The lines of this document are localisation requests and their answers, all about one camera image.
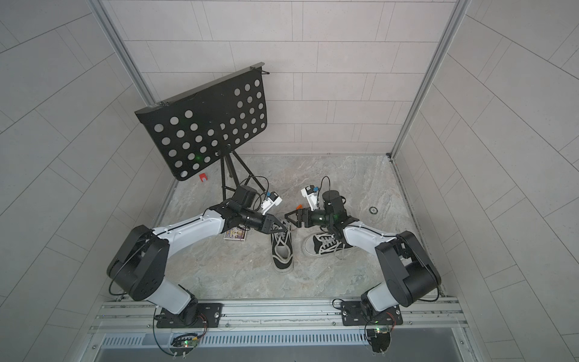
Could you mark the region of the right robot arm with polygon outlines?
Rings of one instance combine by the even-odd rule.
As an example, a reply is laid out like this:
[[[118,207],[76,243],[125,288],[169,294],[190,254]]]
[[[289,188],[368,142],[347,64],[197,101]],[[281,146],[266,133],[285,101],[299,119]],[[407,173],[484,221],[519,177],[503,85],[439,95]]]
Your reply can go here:
[[[440,273],[417,237],[410,231],[388,234],[348,214],[336,190],[322,194],[324,206],[302,208],[284,215],[295,227],[320,226],[339,243],[358,247],[377,257],[384,281],[361,296],[368,317],[395,306],[408,307],[439,289]]]

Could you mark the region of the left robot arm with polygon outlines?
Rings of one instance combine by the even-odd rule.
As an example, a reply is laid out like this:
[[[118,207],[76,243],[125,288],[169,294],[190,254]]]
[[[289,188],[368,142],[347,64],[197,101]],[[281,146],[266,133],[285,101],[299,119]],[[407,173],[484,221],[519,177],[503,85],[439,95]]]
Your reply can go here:
[[[182,320],[197,318],[196,297],[165,277],[167,261],[181,250],[230,229],[242,226],[265,235],[286,232],[272,214],[255,211],[257,195],[249,186],[239,186],[232,197],[210,206],[201,215],[174,226],[133,228],[110,262],[106,274],[131,299],[148,301]]]

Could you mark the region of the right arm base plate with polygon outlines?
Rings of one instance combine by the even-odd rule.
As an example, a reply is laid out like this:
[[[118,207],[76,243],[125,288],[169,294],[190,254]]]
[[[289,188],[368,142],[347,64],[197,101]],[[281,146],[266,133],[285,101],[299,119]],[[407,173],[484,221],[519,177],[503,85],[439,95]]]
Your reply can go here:
[[[403,324],[401,311],[397,306],[390,307],[382,312],[373,309],[369,302],[361,300],[333,300],[333,308],[338,309],[342,316],[344,326],[391,326],[396,327]]]

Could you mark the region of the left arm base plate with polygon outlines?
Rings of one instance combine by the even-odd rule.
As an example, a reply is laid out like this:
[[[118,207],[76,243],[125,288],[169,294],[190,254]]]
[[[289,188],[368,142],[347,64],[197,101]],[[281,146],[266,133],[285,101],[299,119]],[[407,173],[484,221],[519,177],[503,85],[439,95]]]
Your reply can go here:
[[[155,314],[156,327],[161,329],[217,328],[223,311],[222,303],[197,303],[174,315],[167,309]]]

